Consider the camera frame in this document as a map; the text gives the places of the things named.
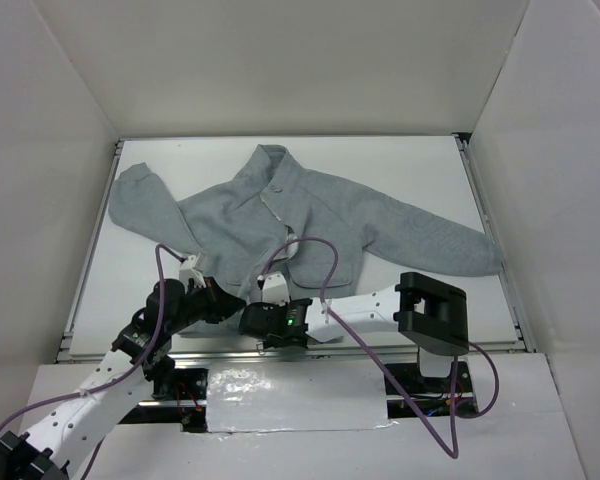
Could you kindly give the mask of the grey zip-up jacket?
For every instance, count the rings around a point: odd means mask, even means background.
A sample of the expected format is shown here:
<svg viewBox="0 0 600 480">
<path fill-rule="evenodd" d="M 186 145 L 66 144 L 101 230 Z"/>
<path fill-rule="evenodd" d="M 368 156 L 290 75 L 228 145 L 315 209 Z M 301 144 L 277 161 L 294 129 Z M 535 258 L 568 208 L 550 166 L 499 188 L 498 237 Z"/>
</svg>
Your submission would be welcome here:
<svg viewBox="0 0 600 480">
<path fill-rule="evenodd" d="M 266 263 L 295 298 L 351 296 L 363 258 L 483 277 L 503 254 L 485 234 L 368 186 L 302 167 L 280 145 L 258 146 L 229 181 L 183 200 L 145 164 L 111 187 L 109 216 L 128 231 L 203 259 L 204 274 L 248 298 Z"/>
</svg>

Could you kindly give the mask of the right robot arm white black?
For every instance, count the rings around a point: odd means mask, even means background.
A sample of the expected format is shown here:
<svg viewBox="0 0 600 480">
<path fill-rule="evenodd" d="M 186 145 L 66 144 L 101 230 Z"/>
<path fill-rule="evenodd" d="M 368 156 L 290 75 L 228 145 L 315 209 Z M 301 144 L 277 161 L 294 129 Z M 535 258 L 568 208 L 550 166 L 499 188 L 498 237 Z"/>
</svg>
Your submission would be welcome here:
<svg viewBox="0 0 600 480">
<path fill-rule="evenodd" d="M 454 359 L 469 350 L 466 293 L 420 273 L 403 273 L 397 285 L 370 294 L 325 301 L 293 300 L 279 272 L 260 275 L 257 286 L 238 331 L 266 349 L 332 343 L 348 329 L 398 332 L 418 348 L 415 379 L 426 391 L 447 383 Z"/>
</svg>

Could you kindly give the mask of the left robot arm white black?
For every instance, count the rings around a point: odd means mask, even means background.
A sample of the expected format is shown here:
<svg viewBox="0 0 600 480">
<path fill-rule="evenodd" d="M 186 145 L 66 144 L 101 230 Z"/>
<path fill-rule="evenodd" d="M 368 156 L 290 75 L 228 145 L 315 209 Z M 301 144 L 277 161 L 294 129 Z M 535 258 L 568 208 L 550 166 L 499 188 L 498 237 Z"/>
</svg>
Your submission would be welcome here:
<svg viewBox="0 0 600 480">
<path fill-rule="evenodd" d="M 72 478 L 139 402 L 174 391 L 172 336 L 198 321 L 220 323 L 244 306 L 213 278 L 196 288 L 158 282 L 74 392 L 47 400 L 51 412 L 23 433 L 0 430 L 0 479 Z"/>
</svg>

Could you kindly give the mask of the white foil-taped panel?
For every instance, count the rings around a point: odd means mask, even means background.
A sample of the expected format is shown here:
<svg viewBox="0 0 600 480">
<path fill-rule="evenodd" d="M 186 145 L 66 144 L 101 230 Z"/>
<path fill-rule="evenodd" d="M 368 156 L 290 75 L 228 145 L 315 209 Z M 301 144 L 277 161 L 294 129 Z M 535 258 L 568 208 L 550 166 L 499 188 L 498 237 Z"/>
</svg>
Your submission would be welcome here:
<svg viewBox="0 0 600 480">
<path fill-rule="evenodd" d="M 369 360 L 216 363 L 206 422 L 213 433 L 385 428 L 384 376 Z"/>
</svg>

